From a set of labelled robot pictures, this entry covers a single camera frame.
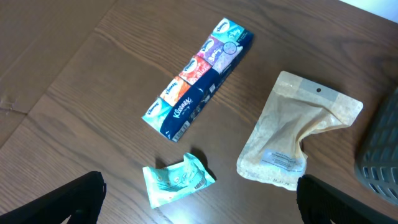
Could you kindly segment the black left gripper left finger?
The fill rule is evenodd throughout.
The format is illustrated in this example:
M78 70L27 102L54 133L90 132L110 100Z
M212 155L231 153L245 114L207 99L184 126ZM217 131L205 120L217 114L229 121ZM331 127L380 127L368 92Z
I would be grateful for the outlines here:
M1 223L96 223L106 196L106 183L91 171L11 212Z

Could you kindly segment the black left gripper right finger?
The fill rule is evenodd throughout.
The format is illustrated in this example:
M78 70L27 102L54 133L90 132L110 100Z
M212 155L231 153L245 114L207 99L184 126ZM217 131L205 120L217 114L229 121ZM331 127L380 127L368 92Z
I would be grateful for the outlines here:
M304 224L397 224L312 175L299 178L297 205Z

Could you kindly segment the beige paper pouch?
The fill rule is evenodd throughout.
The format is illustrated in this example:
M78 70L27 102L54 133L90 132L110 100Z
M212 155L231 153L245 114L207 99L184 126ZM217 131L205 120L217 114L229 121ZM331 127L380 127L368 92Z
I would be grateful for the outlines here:
M289 72L280 72L241 151L237 173L294 191L307 167L300 142L311 134L350 127L363 103Z

